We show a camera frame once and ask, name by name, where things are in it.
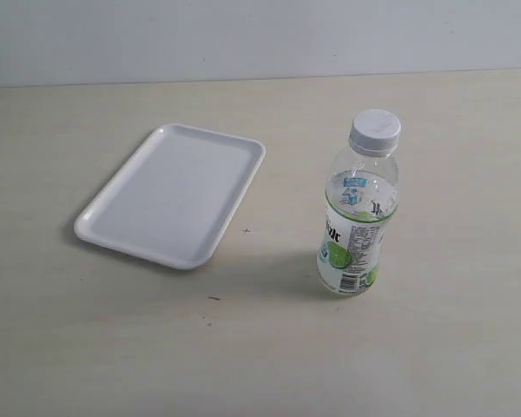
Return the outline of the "clear plastic water bottle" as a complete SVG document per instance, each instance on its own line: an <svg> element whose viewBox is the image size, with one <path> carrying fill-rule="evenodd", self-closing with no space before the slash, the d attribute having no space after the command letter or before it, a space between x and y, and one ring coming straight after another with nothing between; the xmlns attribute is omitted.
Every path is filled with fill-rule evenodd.
<svg viewBox="0 0 521 417"><path fill-rule="evenodd" d="M317 255L322 284L335 295L366 292L379 273L386 225L398 208L394 156L365 156L346 146L325 185L325 231Z"/></svg>

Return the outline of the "white bottle cap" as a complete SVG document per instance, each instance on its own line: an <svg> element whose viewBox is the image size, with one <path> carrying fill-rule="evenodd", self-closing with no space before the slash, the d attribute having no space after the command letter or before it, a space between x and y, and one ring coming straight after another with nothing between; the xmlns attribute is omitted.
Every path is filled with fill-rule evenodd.
<svg viewBox="0 0 521 417"><path fill-rule="evenodd" d="M393 113L367 109L353 118L349 144L365 156L389 156L398 147L401 130L401 121Z"/></svg>

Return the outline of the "white rectangular plastic tray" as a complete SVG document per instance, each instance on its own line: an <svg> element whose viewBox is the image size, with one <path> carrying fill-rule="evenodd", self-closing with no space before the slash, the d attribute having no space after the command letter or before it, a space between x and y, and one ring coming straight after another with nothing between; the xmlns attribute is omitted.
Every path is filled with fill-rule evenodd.
<svg viewBox="0 0 521 417"><path fill-rule="evenodd" d="M212 257L266 154L254 139L154 130L74 223L82 241L179 270Z"/></svg>

